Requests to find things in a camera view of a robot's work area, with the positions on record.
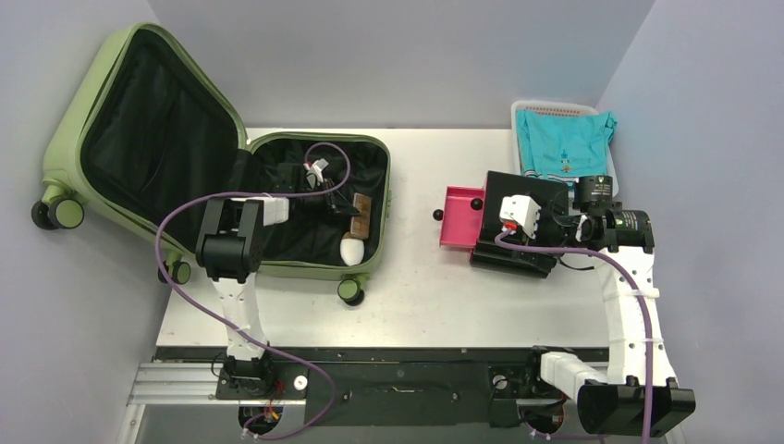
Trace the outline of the green hard-shell suitcase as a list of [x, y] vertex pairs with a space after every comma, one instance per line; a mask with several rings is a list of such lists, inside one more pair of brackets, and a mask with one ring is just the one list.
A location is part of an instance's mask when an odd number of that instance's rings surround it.
[[326, 175], [350, 201], [372, 198], [370, 238], [359, 265], [346, 266], [339, 243], [348, 216], [331, 208], [307, 237], [270, 242], [261, 271], [337, 282], [351, 306], [378, 267], [390, 197], [391, 155], [359, 134], [278, 131], [250, 138], [239, 113], [183, 45], [163, 27], [139, 23], [100, 47], [49, 142], [43, 196], [31, 208], [43, 230], [78, 228], [87, 211], [147, 241], [159, 239], [161, 281], [185, 284], [205, 204], [224, 191], [273, 193], [277, 168], [324, 158]]

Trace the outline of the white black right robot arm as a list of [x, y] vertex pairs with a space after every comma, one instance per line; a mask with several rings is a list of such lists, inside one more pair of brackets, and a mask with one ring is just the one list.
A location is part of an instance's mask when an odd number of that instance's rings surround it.
[[573, 242], [594, 260], [608, 330], [608, 365], [599, 371], [567, 351], [543, 351], [521, 370], [534, 395], [559, 390], [577, 405], [591, 435], [662, 438], [696, 407], [671, 366], [657, 317], [655, 241], [648, 214], [612, 196], [610, 176], [578, 179], [572, 205], [580, 218]]

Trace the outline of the black and pink storage organizer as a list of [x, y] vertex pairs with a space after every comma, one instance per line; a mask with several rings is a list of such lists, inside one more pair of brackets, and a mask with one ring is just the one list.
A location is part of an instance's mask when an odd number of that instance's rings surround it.
[[567, 235], [556, 218], [568, 214], [568, 205], [565, 184], [489, 171], [480, 188], [447, 187], [433, 219], [441, 223], [439, 245], [468, 252], [471, 265], [546, 278], [555, 255], [502, 248], [495, 237], [504, 232], [510, 244], [558, 247]]

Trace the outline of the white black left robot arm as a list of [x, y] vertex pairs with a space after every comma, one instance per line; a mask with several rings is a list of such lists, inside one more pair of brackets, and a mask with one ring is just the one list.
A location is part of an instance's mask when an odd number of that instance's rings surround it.
[[276, 384], [274, 352], [263, 333], [255, 295], [264, 250], [272, 242], [281, 251], [287, 236], [316, 234], [338, 188], [314, 173], [309, 185], [299, 180], [295, 189], [300, 193], [223, 192], [205, 199], [196, 259], [222, 303], [218, 320], [228, 339], [223, 370], [254, 398], [269, 395]]

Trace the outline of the white brown cosmetic palette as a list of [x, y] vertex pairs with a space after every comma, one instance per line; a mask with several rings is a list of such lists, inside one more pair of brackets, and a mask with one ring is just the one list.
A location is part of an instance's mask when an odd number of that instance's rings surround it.
[[339, 254], [346, 266], [359, 265], [363, 261], [365, 242], [370, 238], [373, 200], [365, 194], [355, 193], [352, 204], [356, 212], [350, 218], [349, 231], [339, 243]]

